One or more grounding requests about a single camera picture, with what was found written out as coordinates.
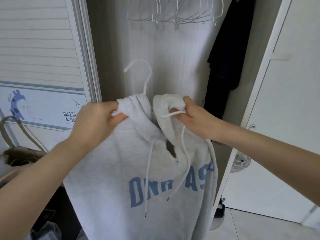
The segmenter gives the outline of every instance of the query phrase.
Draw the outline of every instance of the slatted panel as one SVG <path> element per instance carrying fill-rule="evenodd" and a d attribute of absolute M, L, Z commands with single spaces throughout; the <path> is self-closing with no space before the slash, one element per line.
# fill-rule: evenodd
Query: slatted panel
<path fill-rule="evenodd" d="M 83 88 L 65 0 L 0 0 L 0 81 Z"/>

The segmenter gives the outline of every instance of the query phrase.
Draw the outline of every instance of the person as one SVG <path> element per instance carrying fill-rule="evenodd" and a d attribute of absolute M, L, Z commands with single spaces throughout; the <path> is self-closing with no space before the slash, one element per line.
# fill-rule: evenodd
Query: person
<path fill-rule="evenodd" d="M 190 97 L 183 99 L 187 113 L 175 117 L 191 132 L 241 151 L 320 205 L 320 155 L 222 121 Z M 0 189 L 0 239 L 25 238 L 72 168 L 127 118 L 112 117 L 117 108 L 117 102 L 83 106 L 69 138 Z"/>

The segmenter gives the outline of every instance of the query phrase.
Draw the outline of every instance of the black garment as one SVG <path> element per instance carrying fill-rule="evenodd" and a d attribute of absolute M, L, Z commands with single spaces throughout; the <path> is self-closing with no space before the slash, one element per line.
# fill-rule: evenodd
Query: black garment
<path fill-rule="evenodd" d="M 204 108 L 222 118 L 229 91 L 238 87 L 254 13 L 254 0 L 232 0 L 210 52 Z"/>

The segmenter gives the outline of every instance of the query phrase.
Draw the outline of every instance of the hand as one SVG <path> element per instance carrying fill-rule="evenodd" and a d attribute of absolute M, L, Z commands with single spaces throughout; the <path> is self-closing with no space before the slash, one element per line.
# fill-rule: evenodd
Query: hand
<path fill-rule="evenodd" d="M 127 116 L 120 113 L 114 117 L 111 113 L 118 109 L 118 102 L 89 102 L 82 106 L 77 114 L 71 134 L 67 140 L 72 141 L 86 153 L 96 148 Z"/>
<path fill-rule="evenodd" d="M 180 113 L 174 117 L 195 135 L 221 142 L 227 122 L 214 117 L 204 108 L 196 105 L 189 96 L 185 96 L 183 100 L 186 103 L 186 114 Z"/>

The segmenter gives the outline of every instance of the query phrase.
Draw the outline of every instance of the tile floor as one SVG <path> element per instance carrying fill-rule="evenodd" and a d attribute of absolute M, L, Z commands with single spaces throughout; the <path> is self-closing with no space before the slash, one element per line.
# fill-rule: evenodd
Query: tile floor
<path fill-rule="evenodd" d="M 222 225 L 205 240 L 320 240 L 317 232 L 298 223 L 226 208 Z"/>

